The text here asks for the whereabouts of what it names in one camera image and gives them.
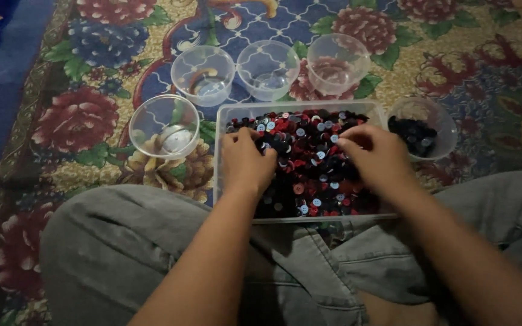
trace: patterned carpet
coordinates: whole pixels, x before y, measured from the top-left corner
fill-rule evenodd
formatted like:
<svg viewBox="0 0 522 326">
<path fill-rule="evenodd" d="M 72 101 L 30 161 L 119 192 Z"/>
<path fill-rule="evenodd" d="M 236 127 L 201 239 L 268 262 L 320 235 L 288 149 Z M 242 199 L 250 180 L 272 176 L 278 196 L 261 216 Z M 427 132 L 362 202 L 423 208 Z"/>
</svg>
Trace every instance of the patterned carpet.
<svg viewBox="0 0 522 326">
<path fill-rule="evenodd" d="M 328 33 L 372 54 L 370 73 L 340 96 L 307 77 L 308 45 Z M 127 123 L 143 101 L 175 93 L 170 66 L 184 50 L 219 46 L 236 61 L 258 40 L 302 58 L 281 101 L 368 97 L 388 108 L 416 95 L 445 106 L 460 136 L 449 157 L 415 166 L 428 189 L 522 169 L 522 27 L 511 0 L 58 0 L 2 149 L 0 325 L 50 323 L 40 233 L 72 196 L 137 183 L 211 204 L 218 107 L 198 108 L 202 139 L 174 161 L 134 151 Z M 250 101 L 236 76 L 225 103 Z M 330 248 L 353 235 L 342 223 L 317 227 Z"/>
</svg>

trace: gray jeans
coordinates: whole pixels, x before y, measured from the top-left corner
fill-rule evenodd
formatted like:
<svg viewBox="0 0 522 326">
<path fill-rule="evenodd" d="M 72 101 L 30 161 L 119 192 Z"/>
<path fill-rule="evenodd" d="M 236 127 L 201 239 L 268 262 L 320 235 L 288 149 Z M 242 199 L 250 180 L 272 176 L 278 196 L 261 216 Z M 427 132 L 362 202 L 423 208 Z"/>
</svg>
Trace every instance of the gray jeans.
<svg viewBox="0 0 522 326">
<path fill-rule="evenodd" d="M 522 266 L 522 172 L 470 181 L 436 197 Z M 101 187 L 70 199 L 41 240 L 54 325 L 125 325 L 210 211 L 147 186 Z M 313 229 L 254 226 L 241 324 L 362 325 L 367 317 L 357 289 L 406 304 L 441 291 L 400 220 L 344 226 L 351 239 L 333 250 Z"/>
</svg>

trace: clear plastic container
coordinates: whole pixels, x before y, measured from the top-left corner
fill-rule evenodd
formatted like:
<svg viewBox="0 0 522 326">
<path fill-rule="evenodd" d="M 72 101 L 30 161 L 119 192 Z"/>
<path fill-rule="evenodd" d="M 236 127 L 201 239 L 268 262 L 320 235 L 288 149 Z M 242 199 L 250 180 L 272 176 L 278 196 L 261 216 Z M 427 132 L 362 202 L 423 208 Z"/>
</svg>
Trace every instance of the clear plastic container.
<svg viewBox="0 0 522 326">
<path fill-rule="evenodd" d="M 345 34 L 327 34 L 308 49 L 309 81 L 324 95 L 339 95 L 367 75 L 370 58 L 366 47 Z"/>
<path fill-rule="evenodd" d="M 155 96 L 134 112 L 128 125 L 134 147 L 146 155 L 180 159 L 197 146 L 197 109 L 182 96 Z"/>
<path fill-rule="evenodd" d="M 434 161 L 441 159 L 456 146 L 458 131 L 456 123 L 445 108 L 439 104 L 421 97 L 405 97 L 397 100 L 388 111 L 388 118 L 421 120 L 436 130 L 438 135 L 434 139 L 436 145 L 428 157 L 410 155 L 410 161 Z"/>
<path fill-rule="evenodd" d="M 257 41 L 237 58 L 237 73 L 257 100 L 278 100 L 299 75 L 299 57 L 281 42 Z"/>
<path fill-rule="evenodd" d="M 176 58 L 170 68 L 170 77 L 176 88 L 194 104 L 215 106 L 231 93 L 235 63 L 219 48 L 195 46 Z"/>
<path fill-rule="evenodd" d="M 221 172 L 221 138 L 226 134 L 225 126 L 231 119 L 239 120 L 248 117 L 254 119 L 269 112 L 303 111 L 317 110 L 324 108 L 330 112 L 347 110 L 357 114 L 365 114 L 369 117 L 368 123 L 381 126 L 388 130 L 388 119 L 384 113 L 380 102 L 373 100 L 331 100 L 331 101 L 299 101 L 299 102 L 274 102 L 274 103 L 242 103 L 225 104 L 217 112 L 217 129 L 214 147 L 214 185 L 213 203 L 223 194 L 223 176 Z M 334 222 L 350 219 L 387 219 L 395 218 L 395 214 L 382 204 L 379 214 L 373 215 L 342 215 L 342 216 L 319 216 L 310 218 L 291 218 L 283 219 L 254 219 L 253 224 L 272 224 L 272 223 L 302 223 L 302 222 Z"/>
</svg>

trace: empty plastic cup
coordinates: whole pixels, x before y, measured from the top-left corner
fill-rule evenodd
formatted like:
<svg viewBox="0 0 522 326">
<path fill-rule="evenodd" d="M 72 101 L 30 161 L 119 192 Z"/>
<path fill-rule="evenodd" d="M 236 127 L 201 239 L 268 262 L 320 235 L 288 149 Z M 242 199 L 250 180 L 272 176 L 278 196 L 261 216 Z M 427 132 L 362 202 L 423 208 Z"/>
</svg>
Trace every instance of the empty plastic cup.
<svg viewBox="0 0 522 326">
<path fill-rule="evenodd" d="M 237 58 L 237 73 L 257 100 L 279 100 L 299 75 L 299 57 L 281 42 L 258 41 Z"/>
<path fill-rule="evenodd" d="M 424 121 L 437 132 L 434 139 L 435 146 L 428 157 L 409 154 L 410 161 L 434 161 L 447 156 L 454 150 L 458 140 L 456 123 L 447 110 L 439 104 L 421 97 L 405 97 L 392 105 L 388 111 L 388 117 L 393 115 L 396 116 L 396 119 Z"/>
<path fill-rule="evenodd" d="M 195 46 L 172 63 L 172 83 L 199 106 L 221 104 L 231 93 L 235 63 L 227 52 L 214 46 Z"/>
<path fill-rule="evenodd" d="M 132 144 L 144 154 L 180 159 L 197 146 L 198 111 L 182 96 L 159 95 L 134 112 L 128 128 Z"/>
<path fill-rule="evenodd" d="M 340 95 L 358 84 L 370 68 L 366 47 L 345 34 L 327 34 L 308 49 L 309 81 L 324 95 Z"/>
</svg>

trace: left hand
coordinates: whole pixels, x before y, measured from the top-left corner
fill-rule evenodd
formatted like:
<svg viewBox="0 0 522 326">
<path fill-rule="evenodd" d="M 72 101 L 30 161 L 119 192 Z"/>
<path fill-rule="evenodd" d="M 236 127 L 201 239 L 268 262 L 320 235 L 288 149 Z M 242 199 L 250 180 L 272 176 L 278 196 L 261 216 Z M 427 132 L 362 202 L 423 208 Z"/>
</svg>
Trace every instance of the left hand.
<svg viewBox="0 0 522 326">
<path fill-rule="evenodd" d="M 254 139 L 259 134 L 249 128 L 241 128 L 237 133 L 223 137 L 223 183 L 224 193 L 251 189 L 257 199 L 265 192 L 277 166 L 277 152 L 274 149 L 259 154 Z"/>
</svg>

